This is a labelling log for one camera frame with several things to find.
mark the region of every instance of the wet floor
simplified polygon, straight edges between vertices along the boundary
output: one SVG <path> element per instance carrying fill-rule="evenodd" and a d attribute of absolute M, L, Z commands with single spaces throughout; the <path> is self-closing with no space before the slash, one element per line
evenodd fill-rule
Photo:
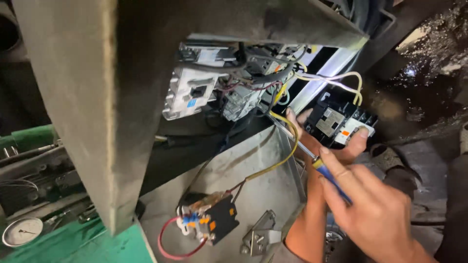
<path fill-rule="evenodd" d="M 467 18 L 468 2 L 454 1 L 396 48 L 408 62 L 396 76 L 365 81 L 364 105 L 380 117 L 380 140 L 437 136 L 458 130 L 468 119 Z"/>

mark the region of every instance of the finger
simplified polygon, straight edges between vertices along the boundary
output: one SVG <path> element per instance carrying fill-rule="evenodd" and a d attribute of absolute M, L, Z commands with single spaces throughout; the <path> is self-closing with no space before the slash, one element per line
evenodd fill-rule
<path fill-rule="evenodd" d="M 334 176 L 338 185 L 351 198 L 353 203 L 365 203 L 372 199 L 362 183 L 350 170 L 338 161 L 329 149 L 321 147 L 320 158 L 330 173 Z"/>
<path fill-rule="evenodd" d="M 304 129 L 302 129 L 302 127 L 299 126 L 299 123 L 296 120 L 296 113 L 294 113 L 294 111 L 291 110 L 290 108 L 286 109 L 286 119 L 288 119 L 292 124 L 294 124 L 294 126 L 296 126 L 297 132 L 299 134 L 299 139 L 300 139 L 302 137 Z M 289 128 L 289 131 L 292 134 L 294 134 L 294 129 L 290 126 L 288 126 L 288 128 Z"/>
<path fill-rule="evenodd" d="M 359 131 L 353 134 L 344 149 L 334 152 L 335 156 L 343 164 L 352 164 L 357 156 L 365 151 L 368 136 L 369 130 L 367 128 L 360 128 Z"/>
<path fill-rule="evenodd" d="M 355 164 L 348 166 L 348 169 L 354 176 L 361 181 L 362 185 L 377 198 L 383 197 L 387 194 L 387 187 L 385 184 L 375 176 L 366 166 L 362 164 Z"/>
<path fill-rule="evenodd" d="M 343 198 L 338 194 L 336 187 L 330 183 L 325 177 L 319 178 L 323 187 L 323 197 L 327 202 L 336 222 L 341 228 L 347 229 L 347 206 Z"/>
<path fill-rule="evenodd" d="M 302 112 L 301 114 L 299 114 L 299 116 L 296 118 L 299 125 L 304 126 L 304 123 L 307 121 L 307 118 L 309 118 L 313 110 L 314 109 L 308 109 Z"/>

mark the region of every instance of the pressure gauge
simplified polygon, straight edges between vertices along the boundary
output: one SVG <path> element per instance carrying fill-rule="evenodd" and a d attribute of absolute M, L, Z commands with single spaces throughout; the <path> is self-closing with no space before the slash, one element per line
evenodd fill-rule
<path fill-rule="evenodd" d="M 25 245 L 42 232 L 44 225 L 38 218 L 22 218 L 9 225 L 2 235 L 3 244 L 15 248 Z"/>

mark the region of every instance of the overload relay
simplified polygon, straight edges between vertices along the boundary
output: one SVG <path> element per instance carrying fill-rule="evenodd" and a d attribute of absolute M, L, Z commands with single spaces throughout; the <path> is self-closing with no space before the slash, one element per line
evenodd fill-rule
<path fill-rule="evenodd" d="M 316 104 L 304 129 L 323 146 L 340 148 L 361 127 L 369 130 L 369 137 L 373 136 L 377 121 L 376 115 L 352 103 L 337 103 L 327 98 Z"/>

